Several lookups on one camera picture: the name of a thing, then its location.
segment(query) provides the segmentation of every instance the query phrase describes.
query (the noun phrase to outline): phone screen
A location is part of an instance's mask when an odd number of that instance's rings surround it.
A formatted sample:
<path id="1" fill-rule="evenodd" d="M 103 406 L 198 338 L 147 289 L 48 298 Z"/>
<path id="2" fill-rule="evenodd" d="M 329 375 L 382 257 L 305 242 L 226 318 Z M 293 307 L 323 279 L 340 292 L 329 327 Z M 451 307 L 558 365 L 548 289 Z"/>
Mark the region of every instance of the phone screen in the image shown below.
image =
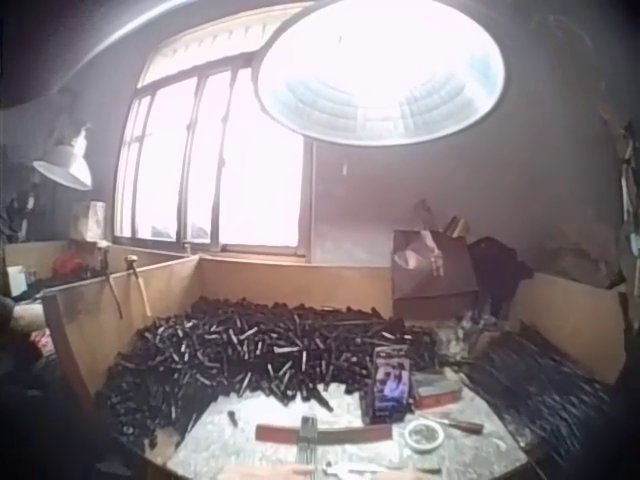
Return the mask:
<path id="1" fill-rule="evenodd" d="M 405 410 L 409 402 L 411 362 L 407 347 L 378 347 L 374 350 L 374 402 L 376 412 Z"/>

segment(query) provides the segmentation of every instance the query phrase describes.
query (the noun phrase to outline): ceiling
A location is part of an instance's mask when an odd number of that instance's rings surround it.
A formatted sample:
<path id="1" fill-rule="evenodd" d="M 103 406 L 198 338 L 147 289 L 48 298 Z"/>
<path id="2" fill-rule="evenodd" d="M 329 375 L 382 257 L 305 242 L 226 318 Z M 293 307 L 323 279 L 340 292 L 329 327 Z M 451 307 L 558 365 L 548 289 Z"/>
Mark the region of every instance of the ceiling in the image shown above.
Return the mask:
<path id="1" fill-rule="evenodd" d="M 56 90 L 80 66 L 120 37 L 194 1 L 5 0 L 0 26 L 2 108 Z"/>

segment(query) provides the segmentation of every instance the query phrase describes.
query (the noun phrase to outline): lamp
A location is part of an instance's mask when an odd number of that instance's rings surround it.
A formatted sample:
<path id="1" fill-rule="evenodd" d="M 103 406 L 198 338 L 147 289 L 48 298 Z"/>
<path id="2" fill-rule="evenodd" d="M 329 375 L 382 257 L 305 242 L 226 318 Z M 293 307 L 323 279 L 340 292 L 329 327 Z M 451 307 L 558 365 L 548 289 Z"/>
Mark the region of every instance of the lamp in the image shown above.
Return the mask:
<path id="1" fill-rule="evenodd" d="M 296 13 L 253 65 L 263 109 L 319 140 L 383 146 L 458 132 L 497 104 L 493 38 L 433 0 L 328 0 Z"/>
<path id="2" fill-rule="evenodd" d="M 61 136 L 48 148 L 43 160 L 33 162 L 33 167 L 56 183 L 76 190 L 91 190 L 91 172 L 83 155 L 86 149 L 85 128 L 71 136 Z"/>

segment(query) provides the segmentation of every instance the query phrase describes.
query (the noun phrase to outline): window frame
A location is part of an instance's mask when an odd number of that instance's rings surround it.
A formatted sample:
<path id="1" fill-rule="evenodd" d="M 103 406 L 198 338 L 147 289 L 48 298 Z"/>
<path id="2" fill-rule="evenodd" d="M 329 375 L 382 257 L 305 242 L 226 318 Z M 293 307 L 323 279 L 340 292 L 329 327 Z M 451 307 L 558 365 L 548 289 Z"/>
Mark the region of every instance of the window frame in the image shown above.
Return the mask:
<path id="1" fill-rule="evenodd" d="M 216 177 L 216 189 L 214 192 L 213 208 L 211 215 L 211 241 L 209 243 L 190 242 L 184 238 L 187 231 L 187 189 L 188 189 L 188 173 L 191 161 L 191 150 L 193 145 L 193 138 L 195 127 L 197 125 L 197 113 L 202 100 L 204 87 L 206 85 L 207 78 L 222 73 L 224 71 L 230 71 L 230 89 L 231 93 L 235 85 L 237 73 L 241 69 L 251 68 L 254 57 L 257 52 L 242 52 L 229 57 L 219 58 L 211 62 L 197 65 L 186 70 L 174 73 L 172 75 L 154 80 L 146 85 L 136 88 L 133 93 L 133 98 L 129 102 L 129 109 L 127 114 L 127 121 L 122 128 L 120 137 L 120 149 L 118 150 L 118 160 L 116 162 L 116 168 L 114 173 L 114 183 L 112 191 L 111 201 L 111 228 L 113 243 L 128 247 L 146 248 L 152 250 L 164 250 L 171 252 L 185 252 L 191 251 L 193 253 L 222 253 L 230 252 L 235 254 L 257 254 L 257 255 L 275 255 L 275 256 L 289 256 L 289 257 L 304 257 L 308 260 L 311 249 L 311 229 L 312 229 L 312 214 L 313 214 L 313 177 L 315 170 L 314 159 L 314 144 L 310 139 L 303 138 L 303 158 L 302 158 L 302 181 L 301 181 L 301 196 L 300 196 L 300 215 L 298 219 L 298 246 L 297 247 L 274 247 L 274 246 L 254 246 L 254 245 L 227 245 L 220 244 L 219 242 L 219 215 L 220 215 L 220 194 L 221 194 L 221 182 L 222 182 L 222 170 L 224 168 L 224 162 L 222 159 L 222 152 L 224 149 L 224 142 L 226 136 L 226 128 L 229 119 L 229 108 L 231 104 L 232 94 L 229 95 L 227 101 L 227 108 L 222 118 L 222 141 L 218 151 L 218 171 Z M 144 123 L 139 135 L 144 139 L 147 124 L 149 121 L 149 112 L 153 107 L 156 93 L 170 85 L 176 84 L 183 80 L 190 78 L 196 78 L 196 90 L 195 99 L 191 111 L 191 117 L 187 127 L 187 138 L 184 149 L 184 158 L 182 165 L 182 176 L 180 179 L 180 187 L 178 191 L 178 206 L 176 210 L 178 228 L 176 232 L 176 240 L 151 240 L 136 238 L 136 201 L 138 190 L 138 175 L 140 170 L 140 156 L 142 153 L 142 144 L 137 152 L 135 158 L 134 178 L 133 178 L 133 192 L 132 192 L 132 207 L 131 214 L 131 237 L 123 237 L 116 235 L 117 221 L 122 218 L 120 212 L 117 211 L 119 205 L 119 183 L 120 169 L 123 161 L 130 161 L 127 157 L 123 156 L 123 148 L 126 142 L 133 143 L 134 138 L 127 138 L 127 124 L 134 109 L 139 108 L 139 102 L 145 97 L 149 96 L 149 106 L 145 112 Z"/>

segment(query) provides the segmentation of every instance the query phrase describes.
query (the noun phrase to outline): screwdriver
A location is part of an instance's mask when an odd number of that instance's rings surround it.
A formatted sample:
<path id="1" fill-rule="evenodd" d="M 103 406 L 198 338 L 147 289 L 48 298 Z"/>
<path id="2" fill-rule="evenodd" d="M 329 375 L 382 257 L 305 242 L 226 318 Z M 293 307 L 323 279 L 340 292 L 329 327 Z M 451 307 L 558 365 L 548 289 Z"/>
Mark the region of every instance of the screwdriver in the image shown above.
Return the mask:
<path id="1" fill-rule="evenodd" d="M 428 416 L 424 416 L 424 418 L 471 435 L 482 435 L 482 432 L 484 432 L 484 425 L 482 423 L 467 422 L 465 420 L 455 420 L 452 418 L 446 419 Z"/>

